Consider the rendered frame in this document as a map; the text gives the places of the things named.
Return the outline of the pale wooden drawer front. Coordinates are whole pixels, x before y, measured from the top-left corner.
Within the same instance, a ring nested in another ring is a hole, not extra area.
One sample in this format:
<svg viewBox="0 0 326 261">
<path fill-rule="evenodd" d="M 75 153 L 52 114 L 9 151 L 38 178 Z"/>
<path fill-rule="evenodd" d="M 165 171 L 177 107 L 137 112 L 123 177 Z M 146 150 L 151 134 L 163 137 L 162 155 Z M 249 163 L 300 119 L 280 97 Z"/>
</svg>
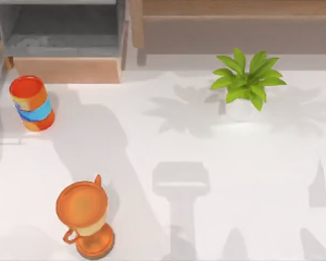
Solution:
<svg viewBox="0 0 326 261">
<path fill-rule="evenodd" d="M 122 76 L 119 57 L 15 57 L 14 65 L 45 83 L 119 83 Z"/>
</svg>

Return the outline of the orange and blue can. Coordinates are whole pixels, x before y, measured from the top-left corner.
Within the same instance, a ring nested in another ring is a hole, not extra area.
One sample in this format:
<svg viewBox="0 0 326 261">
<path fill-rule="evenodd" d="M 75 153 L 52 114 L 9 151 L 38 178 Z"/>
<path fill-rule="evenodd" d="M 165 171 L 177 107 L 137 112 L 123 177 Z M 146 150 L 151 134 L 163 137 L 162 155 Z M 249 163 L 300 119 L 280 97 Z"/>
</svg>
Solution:
<svg viewBox="0 0 326 261">
<path fill-rule="evenodd" d="M 43 81 L 36 76 L 20 76 L 12 81 L 9 93 L 26 129 L 39 132 L 49 128 L 55 113 Z"/>
</svg>

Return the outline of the bronze trophy cup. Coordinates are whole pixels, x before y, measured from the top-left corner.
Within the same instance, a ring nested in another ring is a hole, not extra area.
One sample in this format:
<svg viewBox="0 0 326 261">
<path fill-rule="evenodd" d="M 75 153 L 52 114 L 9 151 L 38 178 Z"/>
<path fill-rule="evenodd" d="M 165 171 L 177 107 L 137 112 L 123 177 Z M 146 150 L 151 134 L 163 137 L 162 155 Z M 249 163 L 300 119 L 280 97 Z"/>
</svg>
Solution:
<svg viewBox="0 0 326 261">
<path fill-rule="evenodd" d="M 58 196 L 56 213 L 68 227 L 63 241 L 75 244 L 86 259 L 101 259 L 113 248 L 115 234 L 106 222 L 108 196 L 102 177 L 94 181 L 78 181 L 67 186 Z"/>
</svg>

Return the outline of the green plant in white pot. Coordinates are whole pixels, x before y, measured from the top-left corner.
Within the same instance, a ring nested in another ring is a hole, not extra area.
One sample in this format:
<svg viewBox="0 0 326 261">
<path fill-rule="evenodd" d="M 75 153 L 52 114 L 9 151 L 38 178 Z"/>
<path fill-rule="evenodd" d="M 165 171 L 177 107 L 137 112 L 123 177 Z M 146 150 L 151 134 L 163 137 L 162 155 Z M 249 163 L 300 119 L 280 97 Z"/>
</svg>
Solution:
<svg viewBox="0 0 326 261">
<path fill-rule="evenodd" d="M 233 56 L 218 55 L 223 68 L 212 73 L 218 78 L 211 84 L 213 91 L 224 90 L 225 113 L 234 121 L 248 121 L 267 103 L 266 88 L 287 83 L 273 68 L 278 57 L 269 57 L 267 51 L 253 55 L 249 64 L 242 50 L 235 47 Z"/>
</svg>

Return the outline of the wooden cupboard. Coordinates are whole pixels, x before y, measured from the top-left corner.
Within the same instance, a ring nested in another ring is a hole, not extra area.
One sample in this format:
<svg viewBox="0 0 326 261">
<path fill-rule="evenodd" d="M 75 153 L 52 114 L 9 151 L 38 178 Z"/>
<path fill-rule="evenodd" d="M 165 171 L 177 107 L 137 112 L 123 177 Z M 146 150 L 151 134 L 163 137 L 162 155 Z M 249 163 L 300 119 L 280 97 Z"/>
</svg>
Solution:
<svg viewBox="0 0 326 261">
<path fill-rule="evenodd" d="M 138 62 L 146 55 L 326 55 L 326 0 L 128 0 Z"/>
</svg>

